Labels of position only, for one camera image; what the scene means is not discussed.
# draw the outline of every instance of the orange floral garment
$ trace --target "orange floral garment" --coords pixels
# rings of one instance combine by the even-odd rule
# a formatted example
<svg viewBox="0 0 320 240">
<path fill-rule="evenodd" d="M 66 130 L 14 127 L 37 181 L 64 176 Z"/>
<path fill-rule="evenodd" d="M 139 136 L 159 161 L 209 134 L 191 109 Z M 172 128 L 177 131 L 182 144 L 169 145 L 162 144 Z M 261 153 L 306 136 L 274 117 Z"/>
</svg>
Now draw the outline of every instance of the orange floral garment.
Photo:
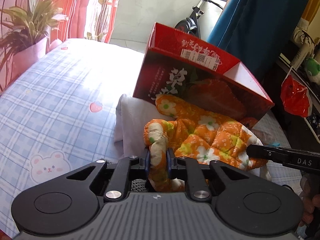
<svg viewBox="0 0 320 240">
<path fill-rule="evenodd" d="M 166 169 L 166 150 L 176 157 L 187 156 L 199 163 L 220 160 L 241 170 L 264 166 L 267 160 L 249 158 L 246 149 L 261 141 L 241 123 L 230 117 L 205 111 L 172 95 L 158 95 L 156 108 L 175 121 L 153 119 L 145 125 L 144 142 L 150 149 L 149 179 L 157 191 L 180 191 L 184 183 L 170 180 Z"/>
</svg>

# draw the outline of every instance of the red cardboard box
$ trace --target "red cardboard box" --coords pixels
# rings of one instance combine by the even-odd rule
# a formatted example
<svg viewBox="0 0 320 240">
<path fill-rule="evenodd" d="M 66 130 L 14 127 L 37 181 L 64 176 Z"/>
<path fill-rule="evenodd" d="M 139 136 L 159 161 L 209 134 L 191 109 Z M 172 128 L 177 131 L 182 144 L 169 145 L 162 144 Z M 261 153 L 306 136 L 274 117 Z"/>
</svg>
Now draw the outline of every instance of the red cardboard box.
<svg viewBox="0 0 320 240">
<path fill-rule="evenodd" d="M 230 116 L 248 127 L 274 106 L 238 58 L 155 23 L 133 96 L 154 103 L 160 93 Z"/>
</svg>

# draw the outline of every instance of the red plastic bag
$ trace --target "red plastic bag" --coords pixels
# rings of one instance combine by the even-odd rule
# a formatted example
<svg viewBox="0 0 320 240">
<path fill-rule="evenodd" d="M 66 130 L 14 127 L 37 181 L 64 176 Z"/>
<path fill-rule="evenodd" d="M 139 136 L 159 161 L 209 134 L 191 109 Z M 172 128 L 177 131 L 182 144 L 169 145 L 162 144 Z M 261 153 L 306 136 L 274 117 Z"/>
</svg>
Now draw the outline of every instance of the red plastic bag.
<svg viewBox="0 0 320 240">
<path fill-rule="evenodd" d="M 312 101 L 309 90 L 289 75 L 281 87 L 281 95 L 285 111 L 290 114 L 308 117 L 312 111 Z"/>
</svg>

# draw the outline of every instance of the white sticker label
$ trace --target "white sticker label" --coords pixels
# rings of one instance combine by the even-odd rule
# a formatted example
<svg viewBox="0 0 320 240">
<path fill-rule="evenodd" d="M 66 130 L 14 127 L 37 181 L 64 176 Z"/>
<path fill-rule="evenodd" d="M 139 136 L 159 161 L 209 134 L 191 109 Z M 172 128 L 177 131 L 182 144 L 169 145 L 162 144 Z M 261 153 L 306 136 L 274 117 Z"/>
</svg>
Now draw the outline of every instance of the white sticker label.
<svg viewBox="0 0 320 240">
<path fill-rule="evenodd" d="M 217 70 L 220 63 L 220 59 L 217 57 L 210 57 L 206 54 L 189 49 L 182 49 L 180 57 L 186 58 L 192 62 L 196 62 L 201 66 L 205 66 L 213 71 Z"/>
</svg>

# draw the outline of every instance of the exercise bike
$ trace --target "exercise bike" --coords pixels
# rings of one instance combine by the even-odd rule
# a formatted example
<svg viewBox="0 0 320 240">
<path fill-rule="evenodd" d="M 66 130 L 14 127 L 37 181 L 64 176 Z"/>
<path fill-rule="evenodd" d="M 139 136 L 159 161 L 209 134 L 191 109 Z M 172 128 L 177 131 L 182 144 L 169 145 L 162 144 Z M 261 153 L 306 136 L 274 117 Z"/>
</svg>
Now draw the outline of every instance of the exercise bike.
<svg viewBox="0 0 320 240">
<path fill-rule="evenodd" d="M 200 10 L 200 6 L 202 5 L 203 2 L 210 2 L 213 3 L 214 5 L 218 6 L 223 10 L 223 6 L 221 6 L 218 3 L 215 3 L 212 0 L 201 0 L 197 6 L 193 6 L 193 12 L 189 17 L 186 19 L 181 20 L 180 22 L 177 23 L 177 25 L 174 27 L 178 30 L 181 30 L 185 33 L 191 34 L 193 36 L 196 36 L 197 38 L 201 39 L 200 35 L 200 27 L 198 26 L 198 19 L 202 14 L 204 14 L 204 11 Z"/>
</svg>

